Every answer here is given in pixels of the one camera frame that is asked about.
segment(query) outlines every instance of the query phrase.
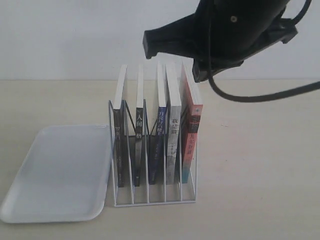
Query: white wire book rack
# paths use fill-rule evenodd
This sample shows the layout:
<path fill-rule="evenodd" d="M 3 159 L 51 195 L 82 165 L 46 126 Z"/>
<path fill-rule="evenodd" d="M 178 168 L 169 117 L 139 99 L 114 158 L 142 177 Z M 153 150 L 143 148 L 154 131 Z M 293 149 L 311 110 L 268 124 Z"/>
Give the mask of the white wire book rack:
<path fill-rule="evenodd" d="M 182 154 L 178 151 L 177 157 L 177 169 L 174 184 L 166 183 L 166 147 L 163 148 L 163 163 L 159 168 L 159 174 L 156 184 L 149 184 L 148 170 L 149 170 L 149 158 L 152 134 L 150 132 L 148 121 L 147 121 L 147 107 L 146 100 L 143 101 L 143 161 L 141 162 L 140 170 L 140 185 L 135 186 L 132 166 L 133 157 L 131 152 L 134 148 L 135 139 L 134 135 L 129 134 L 129 119 L 131 124 L 134 125 L 132 120 L 128 104 L 123 100 L 124 104 L 124 130 L 126 144 L 125 148 L 122 149 L 123 153 L 127 153 L 127 162 L 125 167 L 125 174 L 127 175 L 124 187 L 118 187 L 118 174 L 117 174 L 117 163 L 116 148 L 113 149 L 113 159 L 111 161 L 111 181 L 112 181 L 112 194 L 113 194 L 113 205 L 114 207 L 135 207 L 135 206 L 152 206 L 152 205 L 167 205 L 167 204 L 186 204 L 195 203 L 197 200 L 197 184 L 198 184 L 198 140 L 196 141 L 195 151 L 193 154 L 193 160 L 187 183 L 182 183 Z M 109 127 L 111 132 L 111 139 L 113 138 L 113 105 L 112 102 L 108 102 L 108 113 L 109 113 Z M 163 138 L 164 146 L 166 146 L 166 138 Z M 179 134 L 178 148 L 181 149 L 181 134 Z"/>

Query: book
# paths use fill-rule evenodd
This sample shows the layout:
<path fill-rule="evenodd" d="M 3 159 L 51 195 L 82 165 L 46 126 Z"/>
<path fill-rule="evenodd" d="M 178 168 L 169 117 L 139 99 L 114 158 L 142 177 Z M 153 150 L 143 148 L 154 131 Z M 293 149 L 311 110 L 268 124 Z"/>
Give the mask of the book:
<path fill-rule="evenodd" d="M 134 186 L 140 186 L 140 169 L 143 151 L 144 125 L 144 69 L 139 65 L 137 76 L 136 108 L 135 108 L 135 152 L 132 169 L 134 169 Z"/>
<path fill-rule="evenodd" d="M 165 66 L 165 84 L 168 95 L 165 182 L 167 185 L 172 185 L 175 181 L 175 166 L 182 109 L 174 63 L 166 64 Z"/>
<path fill-rule="evenodd" d="M 198 129 L 203 110 L 203 101 L 199 88 L 189 66 L 182 64 L 180 78 L 181 114 L 181 157 L 182 183 L 188 182 L 191 163 L 194 156 Z"/>
<path fill-rule="evenodd" d="M 113 102 L 113 124 L 114 124 L 114 145 L 116 156 L 116 167 L 118 177 L 118 187 L 125 186 L 124 163 L 126 159 L 127 147 L 125 138 L 125 98 L 126 98 L 126 83 L 127 83 L 127 65 L 122 65 L 120 68 L 115 97 Z"/>
<path fill-rule="evenodd" d="M 159 167 L 163 162 L 164 133 L 166 123 L 167 100 L 165 91 L 165 79 L 163 67 L 160 63 L 156 69 L 156 83 L 154 94 L 153 110 L 156 112 L 156 120 L 151 130 L 154 137 L 152 143 L 151 154 L 149 158 L 148 180 L 150 185 L 156 184 Z"/>

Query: white wall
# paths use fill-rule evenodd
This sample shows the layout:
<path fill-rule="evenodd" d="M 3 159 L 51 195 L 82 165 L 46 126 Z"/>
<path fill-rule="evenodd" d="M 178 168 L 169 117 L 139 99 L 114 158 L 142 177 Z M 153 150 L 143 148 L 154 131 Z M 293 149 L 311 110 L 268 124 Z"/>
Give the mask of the white wall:
<path fill-rule="evenodd" d="M 304 0 L 292 0 L 294 16 Z M 155 77 L 159 54 L 146 60 L 144 30 L 193 13 L 199 0 L 0 0 L 0 79 L 116 79 L 121 64 L 135 78 L 145 63 Z M 320 78 L 320 1 L 314 0 L 299 35 L 277 44 L 219 78 Z"/>

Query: red book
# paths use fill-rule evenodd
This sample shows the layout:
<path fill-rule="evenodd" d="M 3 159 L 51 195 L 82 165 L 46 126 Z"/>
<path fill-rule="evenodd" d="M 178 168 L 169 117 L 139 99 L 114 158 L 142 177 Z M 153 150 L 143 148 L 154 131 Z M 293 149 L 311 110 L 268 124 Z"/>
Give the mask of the red book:
<path fill-rule="evenodd" d="M 188 182 L 191 163 L 194 157 L 198 129 L 203 110 L 201 94 L 191 69 L 182 64 L 180 92 L 182 102 L 181 115 L 181 156 L 182 183 Z"/>

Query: beige table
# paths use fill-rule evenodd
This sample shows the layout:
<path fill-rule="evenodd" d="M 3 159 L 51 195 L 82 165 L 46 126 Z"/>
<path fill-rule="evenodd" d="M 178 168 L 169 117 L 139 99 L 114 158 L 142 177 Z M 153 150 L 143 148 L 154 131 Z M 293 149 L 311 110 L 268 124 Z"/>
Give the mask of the beige table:
<path fill-rule="evenodd" d="M 255 95 L 306 83 L 218 84 Z M 1 81 L 0 201 L 39 130 L 107 123 L 115 87 L 114 81 Z M 0 222 L 0 240 L 320 239 L 320 92 L 244 104 L 221 99 L 207 83 L 199 87 L 205 105 L 197 203 L 106 207 L 80 223 Z"/>

